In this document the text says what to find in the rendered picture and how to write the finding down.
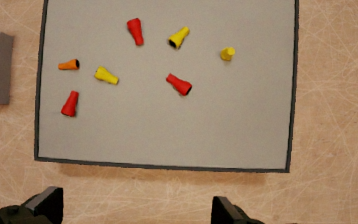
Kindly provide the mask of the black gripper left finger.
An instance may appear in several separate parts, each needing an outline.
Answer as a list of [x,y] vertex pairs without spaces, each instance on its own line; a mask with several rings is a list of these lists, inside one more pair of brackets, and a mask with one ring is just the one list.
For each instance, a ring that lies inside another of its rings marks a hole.
[[62,187],[49,186],[21,206],[0,208],[0,224],[62,224],[63,195]]

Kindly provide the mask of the yellow wire connector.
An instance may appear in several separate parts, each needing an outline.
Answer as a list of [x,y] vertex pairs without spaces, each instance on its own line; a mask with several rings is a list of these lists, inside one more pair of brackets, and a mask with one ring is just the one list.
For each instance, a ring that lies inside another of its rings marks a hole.
[[107,81],[107,82],[110,82],[112,84],[116,84],[117,81],[118,81],[118,78],[114,75],[112,75],[111,73],[109,73],[106,68],[100,66],[96,73],[95,73],[95,78],[99,79],[99,80],[104,80],[104,81]]
[[235,49],[231,48],[224,48],[221,52],[220,52],[220,57],[222,60],[224,61],[229,61],[230,59],[233,58],[235,54]]
[[184,39],[184,37],[189,33],[189,29],[187,27],[183,27],[179,32],[173,34],[169,39],[169,44],[174,47],[178,48]]

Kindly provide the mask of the orange wire connector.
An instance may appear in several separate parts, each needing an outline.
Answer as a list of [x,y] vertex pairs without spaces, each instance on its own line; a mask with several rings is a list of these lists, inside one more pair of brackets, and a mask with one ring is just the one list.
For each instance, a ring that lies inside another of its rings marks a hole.
[[73,60],[70,60],[66,63],[61,63],[58,65],[58,68],[60,70],[63,70],[63,69],[72,69],[72,70],[75,70],[75,69],[79,69],[79,61],[78,59],[73,59]]

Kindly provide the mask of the red wire connector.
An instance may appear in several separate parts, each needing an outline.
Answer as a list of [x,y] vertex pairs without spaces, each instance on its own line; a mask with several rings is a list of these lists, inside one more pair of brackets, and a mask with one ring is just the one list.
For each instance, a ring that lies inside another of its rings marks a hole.
[[70,117],[74,117],[76,101],[79,93],[71,91],[69,98],[67,99],[65,105],[62,107],[61,113]]
[[186,96],[192,88],[192,84],[177,78],[173,74],[168,75],[167,81],[171,83],[183,96]]
[[143,43],[144,40],[143,40],[142,32],[141,32],[142,25],[141,25],[140,19],[139,18],[132,19],[126,23],[127,23],[128,30],[131,31],[131,33],[134,37],[135,43],[136,44]]

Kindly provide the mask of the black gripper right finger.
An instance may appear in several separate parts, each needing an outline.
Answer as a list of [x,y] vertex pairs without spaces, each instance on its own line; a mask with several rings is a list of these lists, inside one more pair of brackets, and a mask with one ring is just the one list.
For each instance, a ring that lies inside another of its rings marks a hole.
[[[237,210],[238,211],[237,211]],[[243,209],[232,204],[226,196],[214,196],[210,224],[265,224],[249,218]]]

